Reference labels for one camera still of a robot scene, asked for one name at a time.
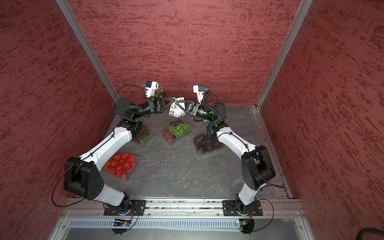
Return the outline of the clear box dark plums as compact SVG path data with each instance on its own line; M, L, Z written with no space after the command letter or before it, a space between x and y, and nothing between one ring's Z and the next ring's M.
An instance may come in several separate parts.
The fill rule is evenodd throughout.
M208 134L199 134L195 136L194 144L198 154L205 154L224 146L224 144L220 143L218 140L212 140Z

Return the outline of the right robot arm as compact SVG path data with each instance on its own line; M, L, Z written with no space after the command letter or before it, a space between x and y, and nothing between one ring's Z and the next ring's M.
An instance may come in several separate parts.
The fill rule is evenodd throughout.
M189 106L183 107L185 101L175 101L175 109L185 114L209 121L208 137L227 146L241 160L244 185L237 195L240 206L247 207L256 200L260 189L271 183L276 176L268 149L256 146L237 135L225 122L227 108L222 103L210 106L204 101L196 103L187 101Z

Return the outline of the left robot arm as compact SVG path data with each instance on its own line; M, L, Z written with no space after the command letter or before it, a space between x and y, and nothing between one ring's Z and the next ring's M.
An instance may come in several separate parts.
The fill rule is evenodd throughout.
M147 103L137 105L127 98L119 99L115 113L121 117L121 121L112 133L90 151L66 161L64 190L86 200L101 202L127 212L129 197L108 186L100 171L123 145L138 135L143 125L139 118L162 114L175 102L174 98L150 97Z

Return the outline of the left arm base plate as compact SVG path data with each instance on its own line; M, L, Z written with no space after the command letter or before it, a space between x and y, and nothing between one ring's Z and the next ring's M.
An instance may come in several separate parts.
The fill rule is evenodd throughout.
M146 200L127 200L119 206L103 204L104 216L142 216L146 207Z

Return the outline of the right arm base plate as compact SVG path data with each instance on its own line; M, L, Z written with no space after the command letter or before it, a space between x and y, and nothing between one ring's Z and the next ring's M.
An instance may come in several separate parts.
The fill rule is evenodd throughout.
M224 200L222 204L224 216L250 217L252 215L259 217L263 215L260 201L254 201L247 206L243 205L240 200Z

